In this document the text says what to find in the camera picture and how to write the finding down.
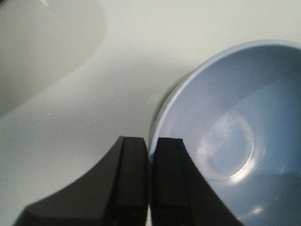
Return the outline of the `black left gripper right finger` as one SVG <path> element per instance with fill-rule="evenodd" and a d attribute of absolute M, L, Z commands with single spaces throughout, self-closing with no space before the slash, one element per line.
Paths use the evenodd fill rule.
<path fill-rule="evenodd" d="M 182 139 L 158 139 L 150 209 L 154 226 L 242 225 L 199 172 Z"/>

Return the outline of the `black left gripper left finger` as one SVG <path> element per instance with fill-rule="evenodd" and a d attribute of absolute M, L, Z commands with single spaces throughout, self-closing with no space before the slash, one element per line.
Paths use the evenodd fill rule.
<path fill-rule="evenodd" d="M 141 137 L 119 137 L 86 174 L 26 206 L 17 226 L 143 226 L 148 210 L 147 151 Z"/>

